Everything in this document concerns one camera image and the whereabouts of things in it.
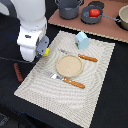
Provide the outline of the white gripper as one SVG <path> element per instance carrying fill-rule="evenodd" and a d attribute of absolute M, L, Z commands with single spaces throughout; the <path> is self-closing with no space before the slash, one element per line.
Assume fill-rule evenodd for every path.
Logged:
<path fill-rule="evenodd" d="M 44 55 L 49 44 L 46 27 L 40 30 L 27 30 L 20 27 L 17 44 L 20 46 L 22 58 L 32 62 L 36 56 Z"/>

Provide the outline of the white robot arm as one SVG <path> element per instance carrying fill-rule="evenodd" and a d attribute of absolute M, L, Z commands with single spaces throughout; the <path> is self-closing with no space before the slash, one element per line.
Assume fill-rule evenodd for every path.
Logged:
<path fill-rule="evenodd" d="M 46 36 L 45 12 L 45 0 L 0 0 L 0 13 L 20 21 L 17 44 L 26 61 L 32 62 L 47 49 L 49 38 Z"/>

